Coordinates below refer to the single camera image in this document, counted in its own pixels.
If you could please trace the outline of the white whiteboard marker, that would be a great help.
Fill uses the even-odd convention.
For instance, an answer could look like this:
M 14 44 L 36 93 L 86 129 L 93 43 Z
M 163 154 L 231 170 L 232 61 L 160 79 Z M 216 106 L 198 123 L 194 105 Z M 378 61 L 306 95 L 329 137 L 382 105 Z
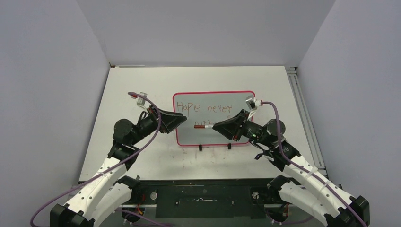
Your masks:
M 212 129 L 213 125 L 194 125 L 195 129 Z

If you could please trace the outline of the pink framed whiteboard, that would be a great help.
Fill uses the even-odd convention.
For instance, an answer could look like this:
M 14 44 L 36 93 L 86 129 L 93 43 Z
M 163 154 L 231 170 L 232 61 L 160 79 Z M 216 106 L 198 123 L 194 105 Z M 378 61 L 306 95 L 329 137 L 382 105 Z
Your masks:
M 173 110 L 187 117 L 176 128 L 177 144 L 188 147 L 247 144 L 244 137 L 239 141 L 232 141 L 212 129 L 196 129 L 194 125 L 211 126 L 234 117 L 242 109 L 248 110 L 245 101 L 251 96 L 255 97 L 255 93 L 250 90 L 175 93 Z

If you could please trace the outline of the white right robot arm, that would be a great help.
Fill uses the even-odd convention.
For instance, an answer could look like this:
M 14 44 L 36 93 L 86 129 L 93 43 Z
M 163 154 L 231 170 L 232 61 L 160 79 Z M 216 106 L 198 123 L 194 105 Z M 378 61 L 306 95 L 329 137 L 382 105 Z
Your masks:
M 212 129 L 233 141 L 246 137 L 262 150 L 256 159 L 266 156 L 283 173 L 267 185 L 272 202 L 291 203 L 326 227 L 369 226 L 369 202 L 363 196 L 345 192 L 310 164 L 284 138 L 282 121 L 271 119 L 261 126 L 250 121 L 249 114 L 241 110 L 236 116 L 214 124 Z

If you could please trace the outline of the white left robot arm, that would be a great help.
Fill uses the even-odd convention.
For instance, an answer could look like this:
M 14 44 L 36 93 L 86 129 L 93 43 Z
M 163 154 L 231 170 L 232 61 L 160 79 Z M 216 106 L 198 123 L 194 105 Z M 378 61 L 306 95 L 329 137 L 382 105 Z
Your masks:
M 181 113 L 157 110 L 149 106 L 147 116 L 137 123 L 120 119 L 113 127 L 113 145 L 93 180 L 65 204 L 56 204 L 50 212 L 52 227 L 97 227 L 120 205 L 140 200 L 140 183 L 126 172 L 135 163 L 139 148 L 135 144 L 150 134 L 170 133 L 187 120 Z

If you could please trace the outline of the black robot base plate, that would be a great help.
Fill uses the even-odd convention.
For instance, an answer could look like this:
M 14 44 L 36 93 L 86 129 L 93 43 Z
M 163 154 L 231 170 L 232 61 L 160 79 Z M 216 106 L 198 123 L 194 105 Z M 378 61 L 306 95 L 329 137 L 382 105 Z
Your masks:
M 126 207 L 155 208 L 156 218 L 265 218 L 287 216 L 288 205 L 270 191 L 270 178 L 141 180 Z

